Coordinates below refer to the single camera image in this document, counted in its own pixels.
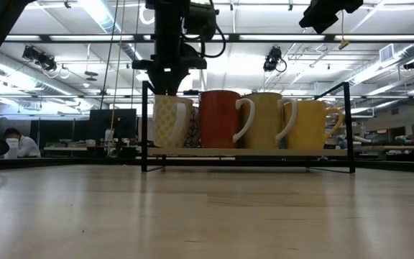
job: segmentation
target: man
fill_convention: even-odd
[[[17,156],[19,158],[40,158],[41,152],[36,142],[31,137],[23,136],[16,128],[6,129],[4,132],[6,138],[15,138],[19,140],[19,150]]]

